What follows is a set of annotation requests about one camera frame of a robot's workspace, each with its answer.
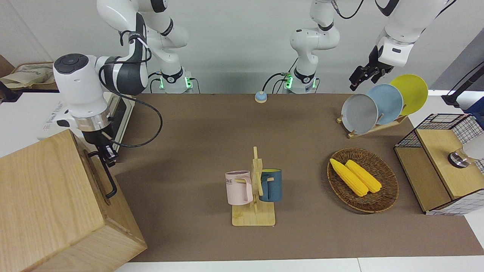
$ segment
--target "wooden plate holder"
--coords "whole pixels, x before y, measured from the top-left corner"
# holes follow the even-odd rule
[[[380,119],[383,117],[383,114],[380,114],[380,116],[378,116],[378,119],[377,119],[377,122],[380,121]],[[349,139],[353,139],[353,138],[356,138],[356,137],[360,137],[360,136],[363,136],[363,135],[366,135],[366,134],[370,134],[370,133],[373,133],[373,132],[376,132],[376,131],[379,131],[379,130],[382,130],[382,129],[386,129],[386,128],[389,128],[389,127],[393,127],[393,126],[396,126],[396,125],[399,125],[403,122],[403,120],[405,120],[406,118],[408,117],[408,115],[400,115],[398,116],[397,119],[395,119],[393,122],[391,123],[388,123],[388,124],[385,124],[385,125],[375,125],[372,129],[370,129],[367,133],[363,133],[363,134],[355,134],[355,131],[351,131],[350,133],[348,133],[348,138]],[[341,124],[343,122],[343,115],[341,115],[339,118],[336,119],[336,122],[338,124]]]

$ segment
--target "gray wall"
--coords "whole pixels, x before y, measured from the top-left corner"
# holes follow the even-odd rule
[[[360,0],[340,1],[344,15]],[[297,54],[291,33],[315,27],[310,0],[171,0],[167,12],[188,29],[187,47],[175,50],[200,79],[203,92],[252,92],[271,74],[287,71]],[[432,85],[484,27],[484,1],[461,0],[437,18],[417,41],[407,65],[381,79],[417,74]],[[348,77],[368,54],[386,24],[374,1],[351,20],[335,18],[340,45],[319,51],[320,92],[350,92]],[[98,15],[96,0],[0,0],[0,54],[13,65],[55,60],[67,53],[124,56],[127,48]],[[150,61],[149,70],[157,70]],[[359,91],[373,84],[363,83]]]
[[[450,90],[450,88],[467,74],[468,71],[472,70],[482,61],[484,61],[484,29],[481,30],[477,37],[466,47],[466,49],[464,49],[464,51],[462,51],[459,57],[452,62],[449,68],[442,73],[431,88],[435,90]],[[468,90],[484,90],[484,76],[469,87]]]

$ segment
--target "plate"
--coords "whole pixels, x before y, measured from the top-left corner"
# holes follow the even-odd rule
[[[381,189],[377,193],[368,192],[367,195],[359,197],[336,174],[331,163],[328,163],[327,175],[331,188],[348,206],[361,212],[376,213],[386,211],[395,204],[399,194],[396,176],[378,156],[360,148],[345,148],[334,153],[331,158],[343,164],[351,159],[381,183]]]
[[[390,84],[374,86],[367,95],[375,101],[378,114],[383,114],[378,125],[385,125],[398,118],[403,108],[403,97],[397,88]]]
[[[401,75],[390,82],[395,86],[403,97],[406,105],[402,115],[409,115],[421,109],[428,97],[428,87],[425,81],[417,75]]]
[[[377,123],[378,108],[371,97],[358,93],[345,101],[341,115],[343,115],[343,125],[349,132],[364,134]]]

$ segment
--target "brown tabletop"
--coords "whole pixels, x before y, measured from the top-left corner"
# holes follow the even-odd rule
[[[161,134],[121,148],[112,169],[148,244],[133,261],[259,260],[482,255],[464,217],[424,215],[393,151],[401,125],[347,139],[335,122],[348,95],[147,94],[163,115]],[[123,142],[149,139],[156,114],[137,104]],[[250,170],[252,147],[265,168],[282,169],[274,227],[234,227],[224,173]],[[388,211],[361,215],[328,192],[335,151],[358,147],[394,171],[400,196]]]

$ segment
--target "pink mug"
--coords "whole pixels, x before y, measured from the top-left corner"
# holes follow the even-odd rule
[[[250,171],[231,171],[225,173],[227,200],[230,205],[245,205],[254,199],[252,197],[252,182]]]

